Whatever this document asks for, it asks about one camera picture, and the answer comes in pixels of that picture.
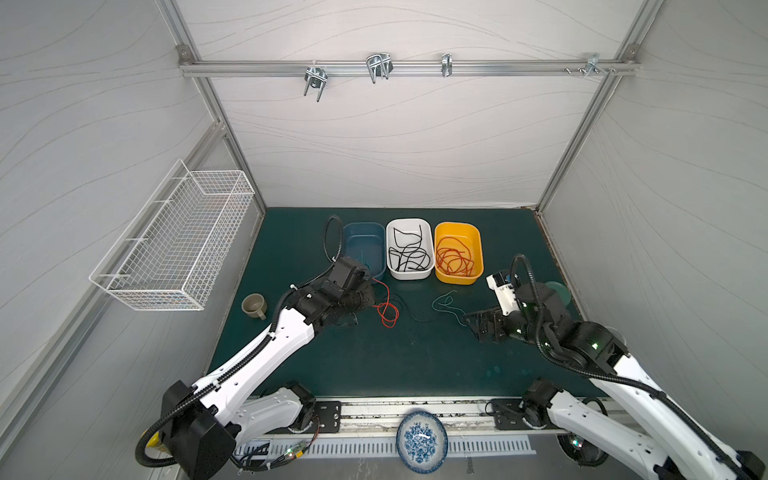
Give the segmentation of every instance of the beige mug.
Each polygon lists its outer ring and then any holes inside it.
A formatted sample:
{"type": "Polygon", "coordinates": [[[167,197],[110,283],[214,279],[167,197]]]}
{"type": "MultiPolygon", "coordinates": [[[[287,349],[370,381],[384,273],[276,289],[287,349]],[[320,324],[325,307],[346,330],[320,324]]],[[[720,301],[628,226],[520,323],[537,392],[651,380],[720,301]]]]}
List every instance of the beige mug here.
{"type": "Polygon", "coordinates": [[[250,318],[266,320],[266,300],[260,293],[251,293],[243,299],[243,311],[250,318]]]}

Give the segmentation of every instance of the plate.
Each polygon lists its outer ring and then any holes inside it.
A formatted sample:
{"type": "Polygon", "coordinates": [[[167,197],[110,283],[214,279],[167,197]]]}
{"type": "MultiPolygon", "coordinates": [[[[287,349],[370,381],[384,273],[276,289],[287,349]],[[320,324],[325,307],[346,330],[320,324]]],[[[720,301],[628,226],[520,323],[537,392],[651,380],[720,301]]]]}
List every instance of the plate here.
{"type": "Polygon", "coordinates": [[[406,467],[416,473],[432,473],[448,454],[448,434],[432,413],[413,412],[400,422],[395,445],[406,467]]]}

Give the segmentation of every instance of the white wire basket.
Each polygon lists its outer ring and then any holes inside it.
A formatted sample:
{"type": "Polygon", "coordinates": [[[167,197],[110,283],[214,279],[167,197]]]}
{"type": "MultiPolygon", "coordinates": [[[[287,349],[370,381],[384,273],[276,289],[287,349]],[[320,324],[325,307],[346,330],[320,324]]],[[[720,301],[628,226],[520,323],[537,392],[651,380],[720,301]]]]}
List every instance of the white wire basket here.
{"type": "Polygon", "coordinates": [[[179,160],[91,282],[134,310],[202,310],[252,199],[243,171],[190,171],[179,160]],[[161,191],[170,194],[155,200],[161,191]]]}

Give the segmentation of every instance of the yellow bin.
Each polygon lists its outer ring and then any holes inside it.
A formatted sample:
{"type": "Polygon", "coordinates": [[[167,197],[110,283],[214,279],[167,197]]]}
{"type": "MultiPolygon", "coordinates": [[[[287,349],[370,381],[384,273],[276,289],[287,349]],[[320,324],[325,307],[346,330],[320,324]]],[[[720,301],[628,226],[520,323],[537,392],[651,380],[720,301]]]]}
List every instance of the yellow bin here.
{"type": "Polygon", "coordinates": [[[459,252],[468,253],[468,257],[474,262],[469,276],[450,275],[443,271],[439,264],[435,264],[435,275],[443,283],[455,285],[472,285],[480,278],[483,271],[482,245],[480,243],[480,230],[469,223],[443,222],[435,227],[435,258],[438,248],[456,249],[459,252]]]}

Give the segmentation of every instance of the orange wire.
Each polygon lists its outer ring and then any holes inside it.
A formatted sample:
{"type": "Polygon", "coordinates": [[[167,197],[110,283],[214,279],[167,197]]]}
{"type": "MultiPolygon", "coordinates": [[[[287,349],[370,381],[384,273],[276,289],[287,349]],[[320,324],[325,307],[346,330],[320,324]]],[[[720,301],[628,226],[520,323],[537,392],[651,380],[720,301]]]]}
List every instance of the orange wire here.
{"type": "Polygon", "coordinates": [[[435,248],[436,266],[446,275],[472,276],[475,261],[472,259],[472,251],[456,237],[443,237],[435,248]],[[458,242],[465,251],[453,247],[440,247],[443,240],[451,239],[458,242]]]}
{"type": "Polygon", "coordinates": [[[386,285],[386,283],[380,280],[377,280],[373,277],[371,277],[371,280],[375,280],[376,282],[381,283],[386,288],[386,302],[382,302],[379,305],[374,305],[374,307],[376,308],[376,311],[379,312],[379,315],[382,317],[382,325],[384,325],[388,329],[394,328],[395,323],[397,323],[397,319],[400,317],[400,312],[399,310],[397,310],[396,306],[392,305],[389,302],[389,287],[386,285]],[[393,319],[388,319],[387,317],[384,316],[384,313],[389,307],[392,307],[392,310],[395,310],[395,318],[393,319]]]}

